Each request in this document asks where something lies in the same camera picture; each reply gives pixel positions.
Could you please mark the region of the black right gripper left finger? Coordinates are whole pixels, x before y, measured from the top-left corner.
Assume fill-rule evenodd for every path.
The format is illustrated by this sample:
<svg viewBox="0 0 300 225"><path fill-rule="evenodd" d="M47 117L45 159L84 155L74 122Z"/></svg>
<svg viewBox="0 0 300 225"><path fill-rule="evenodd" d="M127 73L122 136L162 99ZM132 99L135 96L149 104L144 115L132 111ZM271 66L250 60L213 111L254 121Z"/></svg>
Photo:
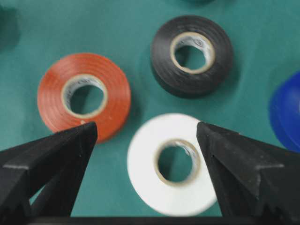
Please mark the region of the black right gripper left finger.
<svg viewBox="0 0 300 225"><path fill-rule="evenodd" d="M98 138L95 122L0 152L0 216L71 215Z"/></svg>

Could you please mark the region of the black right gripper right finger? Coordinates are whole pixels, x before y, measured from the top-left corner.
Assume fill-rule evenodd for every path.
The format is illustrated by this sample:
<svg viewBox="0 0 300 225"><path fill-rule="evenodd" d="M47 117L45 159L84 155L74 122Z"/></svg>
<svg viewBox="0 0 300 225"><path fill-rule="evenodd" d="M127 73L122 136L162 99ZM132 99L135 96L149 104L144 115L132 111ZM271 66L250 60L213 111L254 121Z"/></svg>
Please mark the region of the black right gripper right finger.
<svg viewBox="0 0 300 225"><path fill-rule="evenodd" d="M222 212L219 223L297 223L300 155L206 122L196 137Z"/></svg>

